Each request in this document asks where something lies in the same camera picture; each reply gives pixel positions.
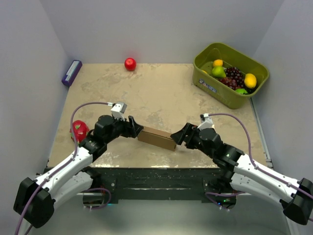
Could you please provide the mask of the brown cardboard box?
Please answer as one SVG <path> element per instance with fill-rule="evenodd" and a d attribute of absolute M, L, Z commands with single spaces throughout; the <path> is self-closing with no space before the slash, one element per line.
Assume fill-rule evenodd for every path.
<path fill-rule="evenodd" d="M 177 144 L 170 135 L 171 133 L 144 126 L 137 138 L 141 142 L 175 151 Z"/>

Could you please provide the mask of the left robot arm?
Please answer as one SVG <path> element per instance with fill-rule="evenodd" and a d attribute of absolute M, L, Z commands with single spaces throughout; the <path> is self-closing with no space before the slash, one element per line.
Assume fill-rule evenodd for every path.
<path fill-rule="evenodd" d="M 25 178 L 19 185 L 13 209 L 34 228 L 42 227 L 58 206 L 75 194 L 101 188 L 100 178 L 83 169 L 97 160 L 107 145 L 122 136 L 136 138 L 143 126 L 132 116 L 127 120 L 101 116 L 79 146 L 61 163 L 35 179 Z"/>

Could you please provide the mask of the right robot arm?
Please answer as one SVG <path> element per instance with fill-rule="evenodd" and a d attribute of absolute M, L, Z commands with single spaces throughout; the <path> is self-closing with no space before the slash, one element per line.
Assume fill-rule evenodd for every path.
<path fill-rule="evenodd" d="M 283 214 L 300 225 L 307 225 L 313 211 L 313 183 L 280 174 L 257 161 L 240 149 L 224 143 L 214 128 L 202 128 L 187 123 L 171 139 L 189 149 L 197 149 L 209 156 L 226 171 L 218 180 L 223 192 L 243 191 L 282 207 Z"/>

